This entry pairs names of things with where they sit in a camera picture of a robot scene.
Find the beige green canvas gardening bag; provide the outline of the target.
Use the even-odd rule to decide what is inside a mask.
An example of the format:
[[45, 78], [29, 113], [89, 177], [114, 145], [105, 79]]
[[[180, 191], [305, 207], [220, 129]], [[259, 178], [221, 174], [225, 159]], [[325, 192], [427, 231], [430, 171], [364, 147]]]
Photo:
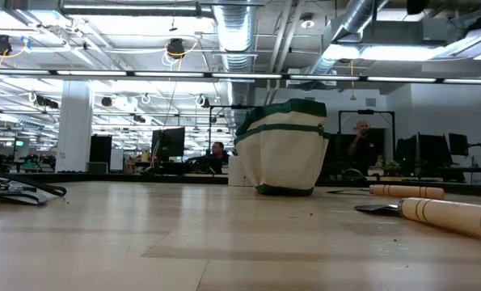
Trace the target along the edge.
[[326, 123], [326, 104], [308, 99], [289, 99], [246, 114], [234, 148], [260, 195], [313, 193], [330, 140]]

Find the narrow steel trowel wooden handle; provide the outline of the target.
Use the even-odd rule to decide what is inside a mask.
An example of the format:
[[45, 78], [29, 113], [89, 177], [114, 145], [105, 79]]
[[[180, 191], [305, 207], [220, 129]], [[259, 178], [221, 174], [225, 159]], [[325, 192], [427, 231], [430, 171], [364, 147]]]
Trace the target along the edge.
[[328, 190], [331, 194], [369, 194], [373, 196], [386, 196], [394, 198], [427, 198], [434, 200], [444, 200], [445, 190], [443, 188], [420, 187], [420, 186], [401, 186], [389, 184], [374, 184], [367, 188], [334, 189]]

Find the steel trowel with wooden handle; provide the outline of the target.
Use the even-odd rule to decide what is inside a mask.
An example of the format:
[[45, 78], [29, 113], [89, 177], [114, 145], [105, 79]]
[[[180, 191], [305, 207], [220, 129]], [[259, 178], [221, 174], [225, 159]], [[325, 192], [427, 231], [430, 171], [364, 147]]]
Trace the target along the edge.
[[403, 198], [396, 205], [358, 205], [354, 209], [372, 215], [403, 217], [481, 238], [481, 205], [428, 198]]

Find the person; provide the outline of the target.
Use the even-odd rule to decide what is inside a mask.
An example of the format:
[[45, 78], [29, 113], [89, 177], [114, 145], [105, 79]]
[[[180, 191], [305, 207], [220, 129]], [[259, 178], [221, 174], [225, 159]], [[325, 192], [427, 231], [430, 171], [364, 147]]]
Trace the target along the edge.
[[212, 174], [221, 174], [222, 168], [229, 163], [229, 155], [225, 151], [224, 144], [216, 141], [212, 144], [211, 154], [204, 157], [205, 170]]
[[378, 162], [378, 150], [373, 143], [370, 135], [369, 123], [359, 120], [355, 127], [356, 136], [348, 148], [349, 157], [353, 167], [363, 175], [368, 175], [370, 167], [374, 167]]

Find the white box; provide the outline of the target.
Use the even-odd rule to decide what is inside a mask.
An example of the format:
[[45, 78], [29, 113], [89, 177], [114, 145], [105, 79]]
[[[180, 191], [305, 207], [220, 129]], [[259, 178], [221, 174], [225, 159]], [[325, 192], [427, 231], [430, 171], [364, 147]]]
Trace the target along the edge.
[[239, 156], [230, 156], [228, 163], [228, 185], [243, 187], [245, 184], [244, 170]]

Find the black beam with light strips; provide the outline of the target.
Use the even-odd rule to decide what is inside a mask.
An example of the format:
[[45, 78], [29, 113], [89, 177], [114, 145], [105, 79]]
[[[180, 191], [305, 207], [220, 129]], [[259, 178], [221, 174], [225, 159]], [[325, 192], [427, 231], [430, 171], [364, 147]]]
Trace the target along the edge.
[[257, 74], [231, 72], [196, 72], [196, 71], [135, 71], [135, 70], [38, 70], [38, 69], [1, 69], [0, 76], [23, 78], [82, 78], [102, 80], [157, 80], [157, 79], [217, 79], [227, 82], [255, 80], [283, 80], [303, 82], [389, 82], [389, 83], [425, 83], [446, 85], [481, 86], [481, 78], [425, 78], [425, 77], [384, 77], [366, 75], [313, 75], [313, 74]]

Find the black computer monitor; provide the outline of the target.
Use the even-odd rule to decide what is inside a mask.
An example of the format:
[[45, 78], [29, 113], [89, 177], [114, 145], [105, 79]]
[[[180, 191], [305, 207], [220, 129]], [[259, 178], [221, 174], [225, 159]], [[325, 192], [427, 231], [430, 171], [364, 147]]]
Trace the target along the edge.
[[184, 155], [185, 128], [160, 129], [152, 132], [151, 154], [156, 158]]
[[398, 139], [395, 150], [395, 161], [400, 165], [402, 175], [413, 176], [416, 170], [417, 137]]
[[450, 167], [453, 160], [444, 135], [420, 134], [419, 159], [422, 171], [435, 171], [438, 168]]
[[457, 133], [449, 134], [449, 149], [452, 155], [467, 156], [468, 148], [466, 135]]

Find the black cabinet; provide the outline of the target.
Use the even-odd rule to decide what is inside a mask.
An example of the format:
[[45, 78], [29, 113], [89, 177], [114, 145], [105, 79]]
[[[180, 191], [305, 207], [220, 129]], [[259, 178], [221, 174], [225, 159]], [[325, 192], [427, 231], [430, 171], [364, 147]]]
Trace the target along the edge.
[[110, 169], [112, 153], [112, 137], [93, 135], [89, 162], [86, 165], [90, 173], [107, 174]]

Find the small green potted plant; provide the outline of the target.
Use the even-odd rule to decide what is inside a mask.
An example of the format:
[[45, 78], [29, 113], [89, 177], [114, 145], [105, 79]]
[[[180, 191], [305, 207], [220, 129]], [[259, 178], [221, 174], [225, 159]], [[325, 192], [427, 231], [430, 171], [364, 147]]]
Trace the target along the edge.
[[402, 167], [399, 162], [389, 161], [383, 166], [384, 173], [389, 176], [400, 175]]

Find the white column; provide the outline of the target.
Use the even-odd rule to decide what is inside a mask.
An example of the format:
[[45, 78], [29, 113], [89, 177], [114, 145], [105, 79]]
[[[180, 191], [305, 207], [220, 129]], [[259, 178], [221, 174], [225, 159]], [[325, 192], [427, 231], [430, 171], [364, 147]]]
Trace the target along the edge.
[[88, 81], [64, 81], [55, 171], [84, 171], [90, 156], [94, 96]]

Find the black station frame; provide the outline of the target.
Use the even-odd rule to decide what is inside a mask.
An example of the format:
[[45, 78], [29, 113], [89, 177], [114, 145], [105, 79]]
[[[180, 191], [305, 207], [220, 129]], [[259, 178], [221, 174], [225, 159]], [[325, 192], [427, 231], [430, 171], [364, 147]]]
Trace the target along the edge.
[[372, 110], [372, 109], [358, 109], [358, 110], [339, 110], [337, 114], [337, 121], [338, 121], [338, 130], [337, 130], [337, 135], [340, 136], [342, 134], [342, 124], [343, 124], [343, 119], [342, 115], [344, 113], [347, 114], [357, 114], [357, 115], [375, 115], [378, 114], [382, 119], [386, 120], [383, 115], [387, 114], [390, 115], [391, 117], [391, 140], [392, 140], [392, 159], [395, 159], [396, 157], [396, 123], [395, 123], [395, 112], [394, 111], [380, 111], [380, 110]]
[[255, 108], [253, 105], [232, 104], [232, 105], [210, 105], [209, 106], [209, 129], [208, 129], [208, 149], [206, 154], [213, 154], [213, 126], [217, 123], [217, 118], [226, 120], [226, 128], [229, 135], [234, 135], [234, 130], [239, 127], [242, 121], [239, 119], [245, 116], [249, 110]]

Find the silver spiral air duct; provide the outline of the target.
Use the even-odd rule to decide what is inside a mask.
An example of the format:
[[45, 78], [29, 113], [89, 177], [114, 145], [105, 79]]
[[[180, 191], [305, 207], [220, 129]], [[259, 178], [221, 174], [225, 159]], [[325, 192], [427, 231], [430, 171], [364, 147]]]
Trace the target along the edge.
[[323, 51], [316, 61], [312, 63], [307, 74], [327, 74], [334, 64], [343, 59], [335, 55], [337, 42], [348, 36], [357, 36], [361, 40], [366, 27], [377, 19], [378, 12], [390, 0], [350, 0], [345, 12], [331, 20], [326, 26], [321, 41]]
[[213, 6], [223, 70], [230, 74], [251, 73], [254, 57], [256, 8], [243, 0], [221, 0]]

